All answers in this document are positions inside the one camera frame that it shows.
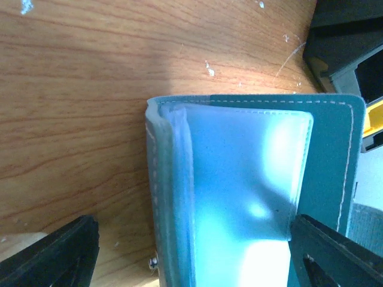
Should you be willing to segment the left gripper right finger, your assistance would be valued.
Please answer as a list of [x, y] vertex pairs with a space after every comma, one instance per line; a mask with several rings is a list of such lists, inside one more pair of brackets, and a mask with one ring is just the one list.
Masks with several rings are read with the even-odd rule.
[[308, 215], [291, 223], [289, 248], [300, 286], [382, 286], [382, 257]]

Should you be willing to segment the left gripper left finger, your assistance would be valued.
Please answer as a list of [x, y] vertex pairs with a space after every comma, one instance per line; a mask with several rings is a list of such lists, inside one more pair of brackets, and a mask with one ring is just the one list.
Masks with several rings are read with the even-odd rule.
[[99, 226], [83, 215], [1, 261], [1, 286], [89, 286]]

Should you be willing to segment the teal card holder wallet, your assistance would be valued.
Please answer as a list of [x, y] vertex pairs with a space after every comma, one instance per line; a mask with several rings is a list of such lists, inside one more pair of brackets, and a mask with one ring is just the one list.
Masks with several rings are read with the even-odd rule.
[[349, 94], [149, 99], [161, 286], [298, 286], [290, 224], [346, 234], [365, 102]]

